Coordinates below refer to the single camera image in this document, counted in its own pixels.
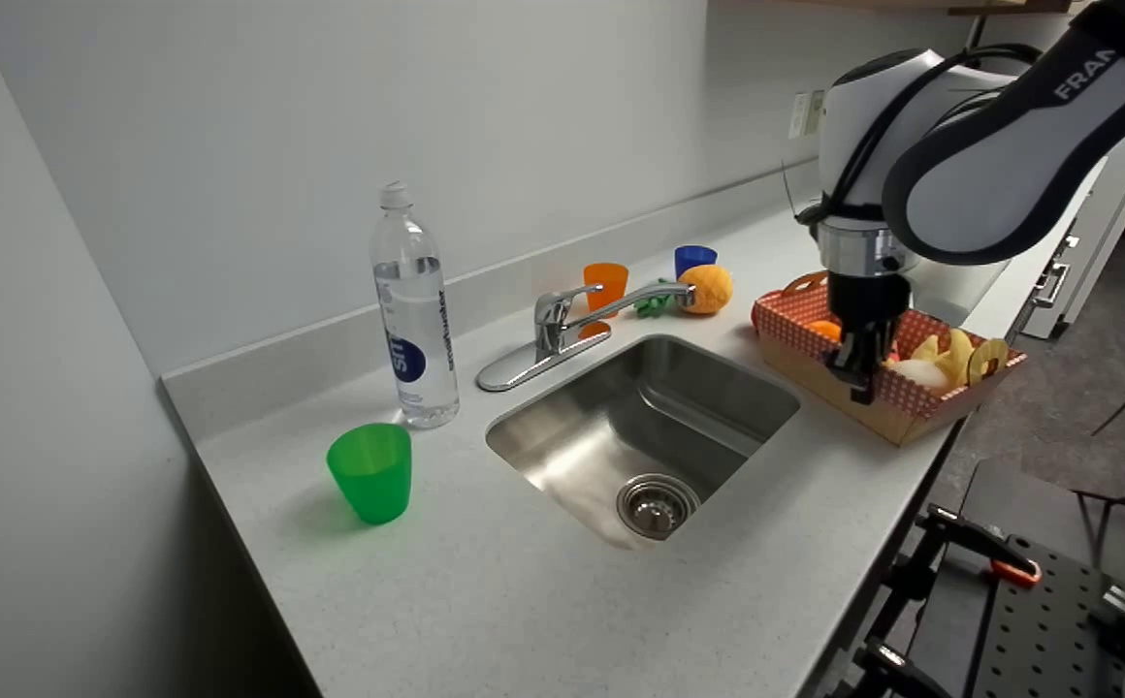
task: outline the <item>white wall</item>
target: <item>white wall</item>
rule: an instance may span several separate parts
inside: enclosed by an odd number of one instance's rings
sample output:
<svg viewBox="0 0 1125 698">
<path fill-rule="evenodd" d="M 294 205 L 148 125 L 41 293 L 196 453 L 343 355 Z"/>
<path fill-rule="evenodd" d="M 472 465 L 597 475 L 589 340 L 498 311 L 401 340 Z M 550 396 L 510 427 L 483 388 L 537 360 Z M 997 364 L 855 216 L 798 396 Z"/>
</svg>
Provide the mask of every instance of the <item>white wall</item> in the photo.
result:
<svg viewBox="0 0 1125 698">
<path fill-rule="evenodd" d="M 793 97 L 964 20 L 772 0 L 0 0 L 0 70 L 157 371 L 782 167 Z"/>
<path fill-rule="evenodd" d="M 1072 16 L 1017 16 L 1017 20 L 1000 16 L 1000 20 L 991 20 L 987 42 L 1028 42 L 1028 46 L 1049 50 L 1072 28 Z"/>
<path fill-rule="evenodd" d="M 237 563 L 0 82 L 0 696 L 285 696 Z"/>
</svg>

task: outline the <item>white countertop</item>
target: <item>white countertop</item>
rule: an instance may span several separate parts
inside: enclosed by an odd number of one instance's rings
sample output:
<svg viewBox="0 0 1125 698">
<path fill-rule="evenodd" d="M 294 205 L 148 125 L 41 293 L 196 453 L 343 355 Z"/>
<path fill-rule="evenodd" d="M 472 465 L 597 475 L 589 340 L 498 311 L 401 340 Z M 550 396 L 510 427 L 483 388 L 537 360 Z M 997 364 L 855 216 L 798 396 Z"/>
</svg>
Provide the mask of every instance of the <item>white countertop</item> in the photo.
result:
<svg viewBox="0 0 1125 698">
<path fill-rule="evenodd" d="M 798 396 L 794 418 L 655 550 L 616 550 L 537 493 L 489 446 L 514 408 L 611 360 L 644 333 L 675 333 L 760 368 L 749 307 L 816 272 L 793 215 L 712 240 L 736 298 L 707 321 L 621 320 L 616 339 L 510 391 L 479 368 L 533 339 L 500 320 L 457 339 L 461 410 L 416 433 L 405 520 L 363 527 L 325 446 L 391 414 L 391 371 L 343 383 L 198 443 L 273 603 L 322 696 L 794 696 L 926 477 L 944 433 L 888 446 Z M 977 286 L 970 329 L 1004 333 L 1054 236 Z M 633 284 L 669 276 L 633 263 Z"/>
</svg>

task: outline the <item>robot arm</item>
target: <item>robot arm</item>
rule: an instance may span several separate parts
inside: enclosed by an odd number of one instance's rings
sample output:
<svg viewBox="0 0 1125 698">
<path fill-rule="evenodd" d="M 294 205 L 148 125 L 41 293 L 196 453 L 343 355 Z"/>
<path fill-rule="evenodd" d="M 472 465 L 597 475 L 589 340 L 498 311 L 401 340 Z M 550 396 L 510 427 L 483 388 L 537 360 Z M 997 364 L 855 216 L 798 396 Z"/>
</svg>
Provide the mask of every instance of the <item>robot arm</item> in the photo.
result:
<svg viewBox="0 0 1125 698">
<path fill-rule="evenodd" d="M 867 404 L 907 311 L 912 253 L 991 263 L 1032 247 L 1125 135 L 1125 0 L 1088 8 L 1019 77 L 964 57 L 904 50 L 827 91 L 823 205 L 798 221 L 844 321 L 832 368 Z"/>
</svg>

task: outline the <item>plastic cup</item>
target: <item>plastic cup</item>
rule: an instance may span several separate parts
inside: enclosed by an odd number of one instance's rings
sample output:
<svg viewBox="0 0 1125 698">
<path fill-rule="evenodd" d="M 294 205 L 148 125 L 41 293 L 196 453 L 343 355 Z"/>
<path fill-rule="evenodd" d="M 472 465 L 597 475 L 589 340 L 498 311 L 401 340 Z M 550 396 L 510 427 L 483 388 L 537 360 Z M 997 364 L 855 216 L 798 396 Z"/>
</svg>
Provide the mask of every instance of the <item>plastic cup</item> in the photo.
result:
<svg viewBox="0 0 1125 698">
<path fill-rule="evenodd" d="M 628 267 L 625 263 L 589 263 L 586 267 L 586 286 L 602 286 L 602 293 L 586 295 L 589 311 L 611 307 L 611 304 L 625 298 Z"/>
<path fill-rule="evenodd" d="M 412 493 L 412 433 L 395 422 L 344 430 L 330 453 L 338 493 L 366 524 L 405 516 Z"/>
<path fill-rule="evenodd" d="M 707 243 L 681 243 L 681 247 L 675 247 L 675 278 L 681 278 L 688 267 L 701 267 L 701 263 L 718 263 L 718 247 L 707 247 Z"/>
</svg>

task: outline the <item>sink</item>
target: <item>sink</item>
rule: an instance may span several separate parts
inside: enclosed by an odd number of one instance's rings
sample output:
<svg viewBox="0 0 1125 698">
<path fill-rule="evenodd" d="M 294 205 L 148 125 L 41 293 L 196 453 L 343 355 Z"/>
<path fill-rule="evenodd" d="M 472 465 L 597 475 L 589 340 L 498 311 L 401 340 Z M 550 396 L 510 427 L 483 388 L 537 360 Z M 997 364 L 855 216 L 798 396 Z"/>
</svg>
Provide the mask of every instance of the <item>sink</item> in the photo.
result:
<svg viewBox="0 0 1125 698">
<path fill-rule="evenodd" d="M 644 339 L 498 418 L 485 443 L 616 546 L 670 538 L 793 414 L 794 396 L 681 339 Z"/>
</svg>

